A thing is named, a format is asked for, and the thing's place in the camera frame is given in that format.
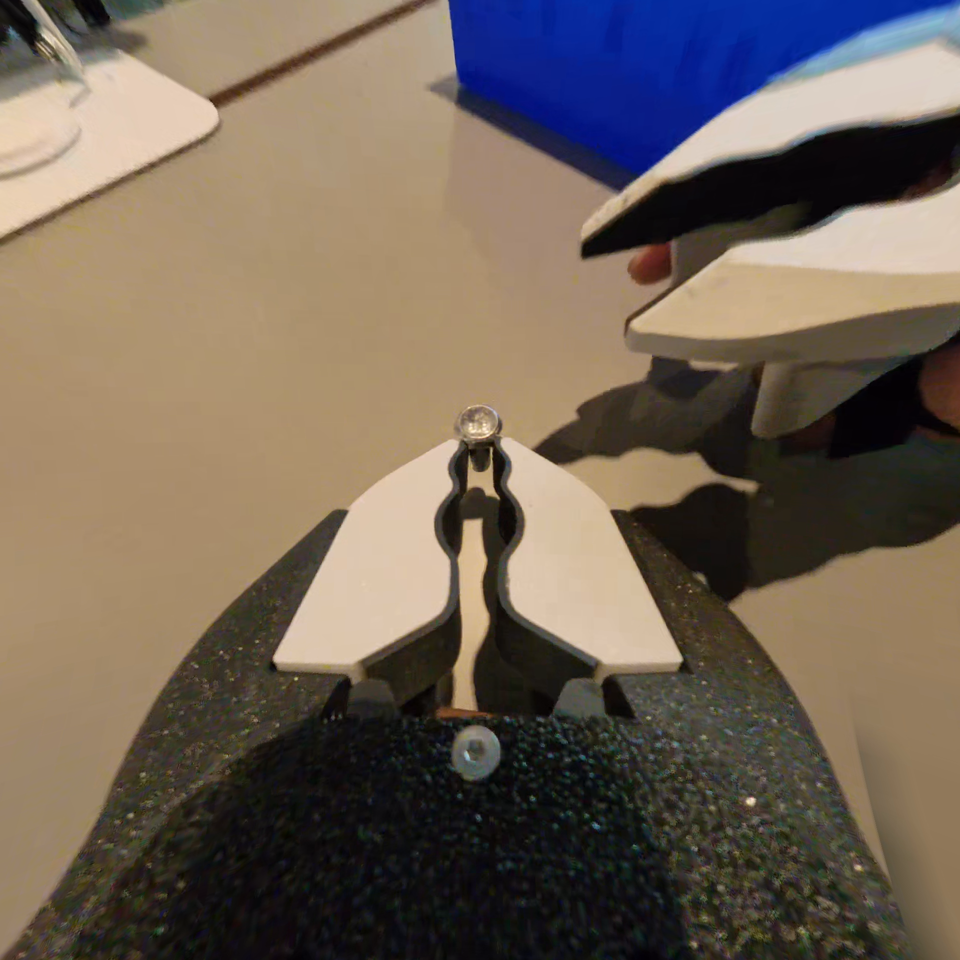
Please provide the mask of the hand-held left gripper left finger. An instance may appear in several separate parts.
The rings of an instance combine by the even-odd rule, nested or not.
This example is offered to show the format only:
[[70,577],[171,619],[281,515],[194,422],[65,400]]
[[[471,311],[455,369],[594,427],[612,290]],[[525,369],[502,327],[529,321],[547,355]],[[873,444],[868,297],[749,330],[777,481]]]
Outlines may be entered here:
[[353,501],[273,653],[277,671],[431,687],[451,669],[459,570],[444,522],[465,456],[446,440]]

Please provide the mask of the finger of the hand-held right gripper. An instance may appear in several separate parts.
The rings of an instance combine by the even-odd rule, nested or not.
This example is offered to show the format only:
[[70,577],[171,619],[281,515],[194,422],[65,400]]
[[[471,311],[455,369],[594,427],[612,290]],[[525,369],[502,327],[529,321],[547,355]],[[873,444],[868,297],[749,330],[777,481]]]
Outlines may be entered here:
[[930,351],[958,333],[958,201],[859,207],[792,233],[776,211],[685,234],[669,287],[629,318],[627,347],[729,363]]
[[958,145],[958,38],[772,84],[728,107],[582,227],[582,258],[801,205],[888,202]]

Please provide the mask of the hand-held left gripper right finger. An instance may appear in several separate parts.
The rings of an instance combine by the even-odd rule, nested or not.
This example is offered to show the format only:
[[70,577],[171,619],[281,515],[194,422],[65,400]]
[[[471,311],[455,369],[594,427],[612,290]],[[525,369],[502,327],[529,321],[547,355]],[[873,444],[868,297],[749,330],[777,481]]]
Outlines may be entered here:
[[683,655],[607,503],[512,438],[498,442],[497,644],[526,679],[676,672]]

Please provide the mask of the metal bolt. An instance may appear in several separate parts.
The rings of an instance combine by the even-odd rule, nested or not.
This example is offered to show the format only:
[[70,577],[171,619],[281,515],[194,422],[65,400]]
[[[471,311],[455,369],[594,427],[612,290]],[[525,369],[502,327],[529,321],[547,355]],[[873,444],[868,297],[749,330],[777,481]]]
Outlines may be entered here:
[[454,434],[465,446],[474,472],[482,474],[490,467],[501,430],[501,417],[488,404],[471,404],[457,414]]

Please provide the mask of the person's right hand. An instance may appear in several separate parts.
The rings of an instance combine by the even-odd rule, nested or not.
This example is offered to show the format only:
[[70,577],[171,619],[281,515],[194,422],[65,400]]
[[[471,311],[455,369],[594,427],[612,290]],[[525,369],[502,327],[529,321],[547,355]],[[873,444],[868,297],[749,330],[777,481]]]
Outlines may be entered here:
[[628,264],[630,279],[640,286],[666,282],[673,271],[672,246],[669,243],[645,246]]

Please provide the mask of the large blue plastic bin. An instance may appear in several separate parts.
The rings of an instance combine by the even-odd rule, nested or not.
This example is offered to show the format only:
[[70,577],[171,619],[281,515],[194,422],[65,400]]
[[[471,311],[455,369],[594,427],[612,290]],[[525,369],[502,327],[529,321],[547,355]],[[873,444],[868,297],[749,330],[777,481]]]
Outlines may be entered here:
[[450,1],[455,74],[431,90],[625,186],[727,107],[941,37],[947,1]]

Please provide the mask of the white base document stand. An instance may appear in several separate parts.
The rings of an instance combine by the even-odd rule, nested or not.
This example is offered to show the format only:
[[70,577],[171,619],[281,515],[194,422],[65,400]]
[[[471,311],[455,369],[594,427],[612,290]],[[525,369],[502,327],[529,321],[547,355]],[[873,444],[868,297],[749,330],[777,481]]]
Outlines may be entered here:
[[160,2],[1,3],[1,238],[211,136],[216,106],[118,28]]

